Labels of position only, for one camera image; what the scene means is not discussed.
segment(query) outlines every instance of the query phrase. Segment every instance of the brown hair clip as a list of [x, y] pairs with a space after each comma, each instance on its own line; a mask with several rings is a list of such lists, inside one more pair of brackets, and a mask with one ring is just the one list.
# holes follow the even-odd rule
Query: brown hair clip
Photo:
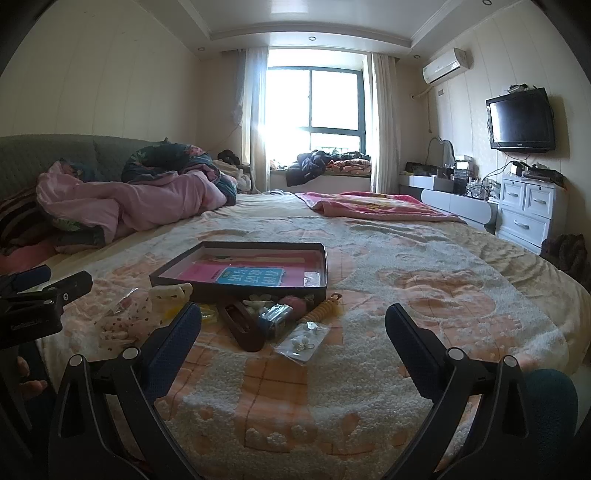
[[237, 300], [221, 301], [217, 311], [238, 345], [246, 352], [258, 352], [265, 345], [265, 335], [256, 320]]

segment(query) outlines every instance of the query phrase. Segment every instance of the sheer curtain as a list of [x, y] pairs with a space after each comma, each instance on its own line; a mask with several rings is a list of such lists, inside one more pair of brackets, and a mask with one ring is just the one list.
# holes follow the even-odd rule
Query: sheer curtain
[[396, 193], [400, 161], [396, 64], [393, 57], [372, 53], [368, 67], [372, 120], [368, 132], [368, 153], [372, 157], [371, 190]]
[[244, 67], [242, 98], [242, 161], [250, 164], [253, 192], [269, 190], [270, 173], [265, 155], [265, 87], [269, 47], [249, 48]]

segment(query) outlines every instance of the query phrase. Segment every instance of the window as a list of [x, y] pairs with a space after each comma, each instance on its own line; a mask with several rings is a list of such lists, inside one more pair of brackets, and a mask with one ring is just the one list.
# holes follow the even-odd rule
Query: window
[[265, 98], [267, 158], [287, 167], [300, 153], [365, 153], [363, 75], [324, 67], [270, 67]]

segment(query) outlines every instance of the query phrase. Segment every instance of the spiral keychain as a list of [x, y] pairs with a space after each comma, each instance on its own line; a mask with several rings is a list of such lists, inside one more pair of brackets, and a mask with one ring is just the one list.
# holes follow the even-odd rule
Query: spiral keychain
[[330, 315], [336, 313], [336, 309], [339, 306], [339, 300], [342, 298], [340, 293], [333, 293], [329, 298], [320, 303], [310, 313], [304, 315], [300, 320], [301, 322], [321, 322]]

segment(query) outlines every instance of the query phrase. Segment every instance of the black clamp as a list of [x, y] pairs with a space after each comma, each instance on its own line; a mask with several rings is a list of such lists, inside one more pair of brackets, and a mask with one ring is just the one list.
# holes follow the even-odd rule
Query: black clamp
[[[141, 349], [129, 347], [107, 361], [71, 357], [51, 424], [49, 478], [78, 480], [84, 472], [86, 480], [201, 480], [154, 408], [154, 400], [168, 393], [200, 330], [201, 312], [189, 302]], [[125, 450], [106, 394], [117, 396], [145, 462]]]
[[[536, 432], [515, 357], [472, 360], [447, 349], [430, 330], [418, 328], [400, 304], [386, 313], [386, 332], [420, 395], [433, 408], [383, 480], [537, 479]], [[453, 462], [435, 472], [468, 398], [481, 395], [468, 437]]]

